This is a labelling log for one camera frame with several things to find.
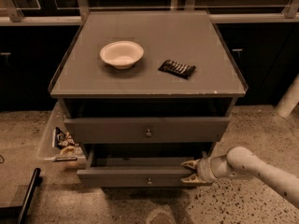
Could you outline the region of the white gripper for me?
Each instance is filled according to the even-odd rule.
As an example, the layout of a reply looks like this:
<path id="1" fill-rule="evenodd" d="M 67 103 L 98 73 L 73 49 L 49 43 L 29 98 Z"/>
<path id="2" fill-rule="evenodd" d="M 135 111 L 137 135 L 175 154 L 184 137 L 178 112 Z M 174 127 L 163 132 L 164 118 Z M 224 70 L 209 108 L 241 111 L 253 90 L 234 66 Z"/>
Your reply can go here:
<path id="1" fill-rule="evenodd" d="M 212 183 L 217 180 L 217 177 L 214 176 L 212 172 L 210 158 L 185 161 L 181 164 L 181 166 L 193 170 L 197 169 L 197 174 L 192 174 L 180 179 L 180 181 L 184 184 L 201 185 L 205 183 Z"/>

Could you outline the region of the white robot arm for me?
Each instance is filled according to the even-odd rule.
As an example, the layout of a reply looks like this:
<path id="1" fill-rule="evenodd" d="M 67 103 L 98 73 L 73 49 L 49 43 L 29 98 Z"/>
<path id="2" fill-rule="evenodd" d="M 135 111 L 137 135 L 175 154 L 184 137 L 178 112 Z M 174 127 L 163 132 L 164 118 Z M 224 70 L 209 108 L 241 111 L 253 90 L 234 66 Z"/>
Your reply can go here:
<path id="1" fill-rule="evenodd" d="M 182 183 L 197 185 L 252 175 L 299 208 L 299 177 L 262 161 L 245 147 L 232 147 L 225 155 L 185 161 L 181 166 L 193 170 Z"/>

